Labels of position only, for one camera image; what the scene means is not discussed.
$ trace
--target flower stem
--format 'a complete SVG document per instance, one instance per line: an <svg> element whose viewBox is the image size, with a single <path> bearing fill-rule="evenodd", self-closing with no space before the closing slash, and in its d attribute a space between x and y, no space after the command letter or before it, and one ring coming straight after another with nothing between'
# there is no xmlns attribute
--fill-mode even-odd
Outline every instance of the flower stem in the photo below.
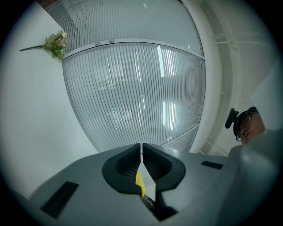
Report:
<svg viewBox="0 0 283 226"><path fill-rule="evenodd" d="M20 51L24 51L24 50L28 50L28 49L35 49L35 48L42 48L43 46L44 46L44 45L37 45L37 46L33 46L33 47L21 49Z"/></svg>

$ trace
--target black cap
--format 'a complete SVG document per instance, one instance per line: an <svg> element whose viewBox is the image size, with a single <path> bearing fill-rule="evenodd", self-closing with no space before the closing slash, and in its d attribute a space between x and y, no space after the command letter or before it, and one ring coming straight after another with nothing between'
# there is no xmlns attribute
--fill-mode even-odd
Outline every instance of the black cap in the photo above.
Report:
<svg viewBox="0 0 283 226"><path fill-rule="evenodd" d="M233 126L233 132L234 132L235 136L237 136L237 133L240 130L240 125L241 125L241 123L243 121L244 116L246 115L246 112L255 112L255 113L257 113L257 109L256 109L256 107L251 107L248 110L246 110L246 111L242 112L241 114L239 114L239 116L236 118L236 120L234 122L234 126Z"/></svg>

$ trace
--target yellow object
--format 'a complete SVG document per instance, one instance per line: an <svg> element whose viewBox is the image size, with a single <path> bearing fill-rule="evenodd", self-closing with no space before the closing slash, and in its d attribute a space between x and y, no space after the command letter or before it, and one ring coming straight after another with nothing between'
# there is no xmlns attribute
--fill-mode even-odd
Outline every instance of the yellow object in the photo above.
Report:
<svg viewBox="0 0 283 226"><path fill-rule="evenodd" d="M141 187L141 197L145 196L145 184L142 179L142 174L140 172L137 172L136 176L136 185Z"/></svg>

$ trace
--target flower bouquet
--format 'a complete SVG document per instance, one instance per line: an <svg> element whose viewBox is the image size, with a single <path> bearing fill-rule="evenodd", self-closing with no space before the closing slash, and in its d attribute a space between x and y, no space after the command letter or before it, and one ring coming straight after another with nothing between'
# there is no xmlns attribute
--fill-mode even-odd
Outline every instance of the flower bouquet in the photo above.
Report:
<svg viewBox="0 0 283 226"><path fill-rule="evenodd" d="M62 60L64 56L64 49L66 48L66 43L67 33L59 31L57 34L50 35L49 38L46 37L45 43L43 45L37 45L26 49L21 49L20 51L36 48L47 49L52 53L53 58L58 58Z"/></svg>

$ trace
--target white flower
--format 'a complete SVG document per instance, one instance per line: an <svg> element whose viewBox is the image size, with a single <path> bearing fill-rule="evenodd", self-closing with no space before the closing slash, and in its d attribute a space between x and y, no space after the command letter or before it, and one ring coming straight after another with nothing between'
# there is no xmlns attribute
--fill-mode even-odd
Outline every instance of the white flower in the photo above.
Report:
<svg viewBox="0 0 283 226"><path fill-rule="evenodd" d="M67 33L66 33L66 32L63 32L63 33L62 33L62 37L63 37L63 38L67 38Z"/></svg>

